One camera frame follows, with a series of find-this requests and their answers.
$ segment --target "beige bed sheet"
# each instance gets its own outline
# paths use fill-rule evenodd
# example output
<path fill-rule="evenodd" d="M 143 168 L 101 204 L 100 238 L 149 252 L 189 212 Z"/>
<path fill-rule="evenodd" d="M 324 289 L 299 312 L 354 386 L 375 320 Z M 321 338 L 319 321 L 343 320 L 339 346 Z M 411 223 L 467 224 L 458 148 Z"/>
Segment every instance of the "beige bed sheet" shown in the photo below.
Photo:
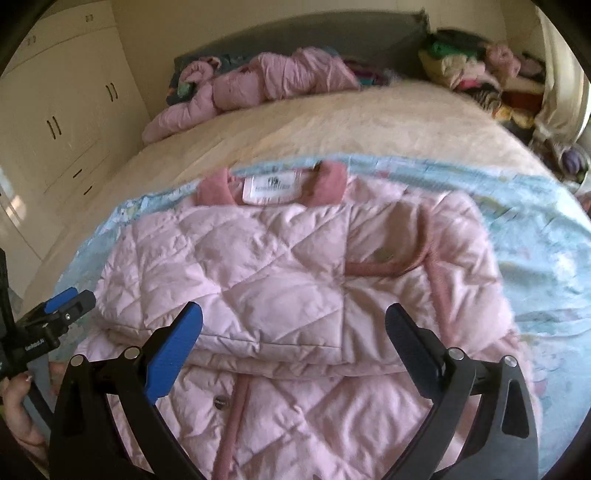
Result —
<path fill-rule="evenodd" d="M 149 145 L 131 159 L 61 234 L 27 289 L 23 311 L 52 295 L 79 245 L 124 200 L 183 184 L 219 167 L 338 152 L 550 175 L 472 100 L 423 82 L 232 112 Z"/>

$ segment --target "curtain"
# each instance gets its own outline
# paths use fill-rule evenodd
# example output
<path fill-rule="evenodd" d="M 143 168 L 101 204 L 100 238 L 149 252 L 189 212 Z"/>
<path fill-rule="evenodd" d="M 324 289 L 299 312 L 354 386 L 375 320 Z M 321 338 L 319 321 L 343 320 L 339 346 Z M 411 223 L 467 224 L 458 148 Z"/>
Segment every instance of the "curtain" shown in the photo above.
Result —
<path fill-rule="evenodd" d="M 546 52 L 544 106 L 538 130 L 565 144 L 575 143 L 589 122 L 591 84 L 572 50 L 542 10 L 536 8 Z"/>

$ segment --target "white clothing label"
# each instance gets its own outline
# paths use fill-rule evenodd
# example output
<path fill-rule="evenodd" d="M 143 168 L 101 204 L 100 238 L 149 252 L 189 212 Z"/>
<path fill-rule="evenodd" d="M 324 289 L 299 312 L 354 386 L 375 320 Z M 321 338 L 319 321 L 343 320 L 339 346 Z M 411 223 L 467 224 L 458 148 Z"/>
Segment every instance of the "white clothing label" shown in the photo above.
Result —
<path fill-rule="evenodd" d="M 249 177 L 244 181 L 242 200 L 249 205 L 292 202 L 301 197 L 300 173 L 282 171 Z"/>

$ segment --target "white wardrobe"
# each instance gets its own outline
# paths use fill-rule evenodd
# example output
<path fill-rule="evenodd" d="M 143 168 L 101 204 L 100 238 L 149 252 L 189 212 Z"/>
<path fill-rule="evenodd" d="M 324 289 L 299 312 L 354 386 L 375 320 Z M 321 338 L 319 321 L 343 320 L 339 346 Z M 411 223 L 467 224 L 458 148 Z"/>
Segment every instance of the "white wardrobe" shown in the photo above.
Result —
<path fill-rule="evenodd" d="M 0 77 L 0 247 L 18 295 L 148 120 L 108 1 L 36 23 Z"/>

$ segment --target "cabinet handle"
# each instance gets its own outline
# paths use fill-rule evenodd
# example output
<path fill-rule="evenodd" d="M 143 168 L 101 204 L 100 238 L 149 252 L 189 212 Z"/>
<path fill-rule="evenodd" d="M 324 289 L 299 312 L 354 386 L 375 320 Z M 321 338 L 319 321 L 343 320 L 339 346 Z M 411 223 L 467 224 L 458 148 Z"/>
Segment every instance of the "cabinet handle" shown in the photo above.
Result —
<path fill-rule="evenodd" d="M 60 124 L 57 123 L 56 117 L 52 116 L 51 118 L 53 118 L 54 123 L 56 124 L 57 127 L 57 132 L 61 135 L 61 128 L 60 128 Z"/>
<path fill-rule="evenodd" d="M 53 127 L 51 126 L 51 123 L 49 123 L 49 120 L 46 120 L 47 125 L 49 126 L 49 130 L 51 130 L 51 134 L 53 135 L 53 140 L 56 139 L 56 133 L 53 131 Z"/>

